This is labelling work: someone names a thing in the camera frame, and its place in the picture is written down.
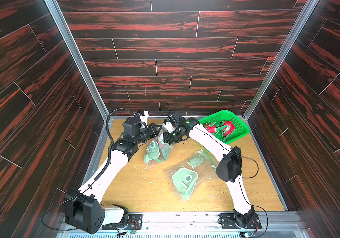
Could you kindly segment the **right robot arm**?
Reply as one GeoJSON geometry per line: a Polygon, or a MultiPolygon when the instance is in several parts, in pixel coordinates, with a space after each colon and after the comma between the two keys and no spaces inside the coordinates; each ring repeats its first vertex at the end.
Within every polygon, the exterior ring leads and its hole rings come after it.
{"type": "Polygon", "coordinates": [[[183,141],[186,136],[204,146],[219,162],[217,176],[226,182],[230,191],[236,225],[247,228],[256,219],[254,206],[249,202],[243,184],[242,156],[237,146],[232,148],[218,140],[195,118],[185,119],[179,112],[167,117],[163,122],[164,140],[168,144],[183,141]]]}

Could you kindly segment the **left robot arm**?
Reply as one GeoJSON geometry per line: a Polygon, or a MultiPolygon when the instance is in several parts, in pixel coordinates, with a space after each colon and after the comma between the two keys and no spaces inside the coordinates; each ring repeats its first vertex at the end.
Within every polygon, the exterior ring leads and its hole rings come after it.
{"type": "Polygon", "coordinates": [[[124,132],[109,146],[108,158],[79,189],[68,190],[64,203],[64,221],[89,234],[100,228],[125,227],[128,209],[120,205],[105,207],[103,196],[119,171],[138,151],[139,144],[155,138],[161,126],[146,120],[130,117],[123,123],[124,132]]]}

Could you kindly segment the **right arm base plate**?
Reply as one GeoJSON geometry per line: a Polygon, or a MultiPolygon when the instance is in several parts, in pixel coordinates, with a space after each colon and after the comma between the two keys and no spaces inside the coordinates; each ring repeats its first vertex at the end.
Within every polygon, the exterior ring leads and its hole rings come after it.
{"type": "Polygon", "coordinates": [[[252,229],[260,230],[262,225],[256,213],[251,214],[236,214],[236,213],[221,213],[219,214],[218,224],[223,229],[252,229]]]}

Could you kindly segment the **dragon fruit pink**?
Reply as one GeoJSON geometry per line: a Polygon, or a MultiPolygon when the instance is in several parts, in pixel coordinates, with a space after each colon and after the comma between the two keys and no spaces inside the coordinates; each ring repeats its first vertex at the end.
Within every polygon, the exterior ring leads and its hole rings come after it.
{"type": "Polygon", "coordinates": [[[222,135],[223,138],[228,137],[229,135],[233,134],[233,132],[235,131],[235,125],[232,121],[225,121],[223,123],[223,130],[222,130],[222,135]]]}

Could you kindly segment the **zip-top bag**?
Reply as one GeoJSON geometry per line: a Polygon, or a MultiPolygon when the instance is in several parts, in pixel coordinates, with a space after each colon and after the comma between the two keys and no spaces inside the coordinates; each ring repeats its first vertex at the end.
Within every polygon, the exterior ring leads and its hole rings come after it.
{"type": "Polygon", "coordinates": [[[166,170],[173,193],[187,201],[204,182],[217,179],[218,161],[206,150],[197,150],[190,158],[166,170]]]}
{"type": "Polygon", "coordinates": [[[145,155],[144,163],[147,166],[159,164],[167,161],[174,150],[174,145],[170,145],[164,140],[163,130],[149,143],[145,155]]]}

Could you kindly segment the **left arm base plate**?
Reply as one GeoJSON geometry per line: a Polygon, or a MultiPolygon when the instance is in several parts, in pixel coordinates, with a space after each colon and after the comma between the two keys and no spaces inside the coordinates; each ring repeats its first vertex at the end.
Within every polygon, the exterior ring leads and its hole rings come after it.
{"type": "Polygon", "coordinates": [[[143,214],[129,213],[126,221],[122,220],[120,223],[106,225],[109,229],[131,230],[137,231],[142,229],[143,214]]]}

